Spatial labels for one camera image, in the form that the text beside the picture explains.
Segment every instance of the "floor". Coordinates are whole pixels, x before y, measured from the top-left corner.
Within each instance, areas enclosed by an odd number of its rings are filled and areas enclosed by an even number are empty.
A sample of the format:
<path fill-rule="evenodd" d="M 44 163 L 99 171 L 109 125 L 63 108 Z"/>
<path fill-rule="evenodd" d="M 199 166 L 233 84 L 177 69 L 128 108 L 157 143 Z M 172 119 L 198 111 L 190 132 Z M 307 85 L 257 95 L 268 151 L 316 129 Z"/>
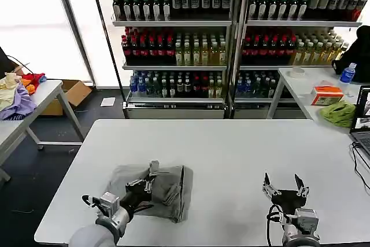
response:
<path fill-rule="evenodd" d="M 103 97 L 116 97 L 114 106 L 100 107 Z M 118 90 L 94 91 L 75 112 L 87 133 L 97 119 L 122 119 L 122 104 Z M 66 117 L 39 117 L 31 128 L 41 140 L 77 141 Z M 77 151 L 75 146 L 46 146 L 38 151 L 33 140 L 26 138 L 8 158 L 3 168 L 12 179 L 0 189 L 1 246 L 41 246 L 34 241 L 35 231 Z M 370 244 L 333 246 L 367 247 Z"/>

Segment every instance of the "white table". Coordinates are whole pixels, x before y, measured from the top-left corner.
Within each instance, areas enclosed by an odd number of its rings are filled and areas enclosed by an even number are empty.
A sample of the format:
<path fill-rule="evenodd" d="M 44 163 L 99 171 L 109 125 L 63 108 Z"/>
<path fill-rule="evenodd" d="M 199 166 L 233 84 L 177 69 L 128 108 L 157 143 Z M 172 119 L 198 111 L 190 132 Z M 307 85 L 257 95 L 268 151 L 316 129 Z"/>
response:
<path fill-rule="evenodd" d="M 290 75 L 292 68 L 279 68 L 280 80 L 277 84 L 275 95 L 272 99 L 271 106 L 267 113 L 267 119 L 272 119 L 276 107 L 279 103 L 281 94 L 284 86 L 287 87 L 290 94 L 298 104 L 299 108 L 304 113 L 307 119 L 316 121 L 322 126 L 331 127 L 341 132 L 349 133 L 348 128 L 336 127 L 329 123 L 319 115 L 319 110 L 325 106 L 311 105 L 310 98 L 308 95 L 311 93 L 314 86 L 319 85 L 323 80 L 329 81 L 334 85 L 338 84 L 338 75 L 332 68 L 304 68 L 305 75 L 301 78 L 293 78 Z M 356 104 L 358 92 L 360 91 L 361 85 L 351 83 L 349 85 L 349 91 L 351 97 L 345 95 L 343 99 L 349 101 L 352 104 Z"/>
<path fill-rule="evenodd" d="M 0 165 L 10 156 L 12 151 L 22 142 L 28 133 L 31 138 L 40 146 L 44 145 L 81 145 L 84 140 L 84 134 L 81 131 L 81 126 L 69 105 L 69 102 L 62 90 L 63 82 L 60 80 L 47 80 L 41 83 L 35 94 L 31 96 L 32 101 L 37 105 L 32 114 L 21 121 L 0 121 Z M 29 125 L 44 111 L 55 97 L 58 98 L 63 107 L 64 112 L 70 119 L 81 142 L 43 142 L 29 128 Z M 0 169 L 0 178 L 6 181 L 10 176 Z"/>
<path fill-rule="evenodd" d="M 98 120 L 56 192 L 35 234 L 45 244 L 69 242 L 95 222 L 81 196 L 101 196 L 112 171 L 150 160 L 194 171 L 188 220 L 135 216 L 119 246 L 267 245 L 270 200 L 265 171 L 278 189 L 310 187 L 308 208 L 320 220 L 322 244 L 370 241 L 370 196 L 353 171 L 350 138 L 311 120 Z M 359 167 L 366 180 L 370 173 Z M 273 245 L 283 231 L 271 224 Z"/>

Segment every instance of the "red cloth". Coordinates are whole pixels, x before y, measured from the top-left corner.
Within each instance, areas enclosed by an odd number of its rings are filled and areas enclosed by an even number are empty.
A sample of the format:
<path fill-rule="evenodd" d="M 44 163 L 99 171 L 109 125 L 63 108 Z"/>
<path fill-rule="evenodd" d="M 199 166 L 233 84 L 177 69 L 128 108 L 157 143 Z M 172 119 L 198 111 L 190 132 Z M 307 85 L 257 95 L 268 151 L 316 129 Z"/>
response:
<path fill-rule="evenodd" d="M 32 85 L 35 86 L 35 91 L 37 89 L 37 87 L 39 86 L 40 82 L 39 82 L 39 79 L 44 76 L 45 74 L 44 73 L 28 73 L 26 75 L 23 75 L 22 78 L 23 79 L 27 79 L 27 80 L 31 80 L 31 83 Z"/>

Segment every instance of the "black backpack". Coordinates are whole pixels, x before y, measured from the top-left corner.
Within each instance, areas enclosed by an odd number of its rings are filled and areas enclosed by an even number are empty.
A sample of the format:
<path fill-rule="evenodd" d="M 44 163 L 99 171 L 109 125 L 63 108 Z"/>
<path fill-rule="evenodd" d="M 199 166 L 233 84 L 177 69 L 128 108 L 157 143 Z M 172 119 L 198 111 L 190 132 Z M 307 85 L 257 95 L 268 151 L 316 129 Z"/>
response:
<path fill-rule="evenodd" d="M 357 40 L 343 53 L 340 60 L 331 63 L 337 75 L 340 75 L 351 63 L 355 63 L 354 82 L 370 82 L 370 26 L 357 29 Z"/>

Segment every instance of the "crumpled cloth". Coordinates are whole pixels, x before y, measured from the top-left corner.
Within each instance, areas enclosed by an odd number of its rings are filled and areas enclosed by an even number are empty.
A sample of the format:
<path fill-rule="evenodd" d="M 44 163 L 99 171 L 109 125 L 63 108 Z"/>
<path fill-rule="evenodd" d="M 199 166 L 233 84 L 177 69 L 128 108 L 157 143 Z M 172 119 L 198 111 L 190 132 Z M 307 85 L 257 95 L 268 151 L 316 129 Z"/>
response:
<path fill-rule="evenodd" d="M 351 127 L 356 106 L 346 101 L 339 101 L 319 111 L 320 115 L 338 127 Z"/>
<path fill-rule="evenodd" d="M 46 80 L 44 73 L 28 73 L 22 76 L 22 83 L 30 95 L 33 95 L 39 84 Z"/>
<path fill-rule="evenodd" d="M 18 82 L 21 79 L 15 73 L 5 73 L 5 77 L 0 79 L 0 111 L 10 106 L 14 101 L 14 93 Z"/>
<path fill-rule="evenodd" d="M 138 165 L 118 166 L 102 193 L 108 191 L 122 199 L 126 194 L 126 184 L 144 178 L 149 172 L 156 175 L 151 188 L 151 201 L 142 204 L 154 206 L 135 215 L 166 218 L 174 223 L 185 221 L 191 200 L 193 171 L 183 165 L 160 168 L 158 161 L 152 161 L 149 169 Z"/>
<path fill-rule="evenodd" d="M 0 111 L 1 120 L 21 120 L 31 114 L 36 109 L 36 105 L 31 101 L 28 91 L 19 83 L 14 92 L 13 103 Z"/>

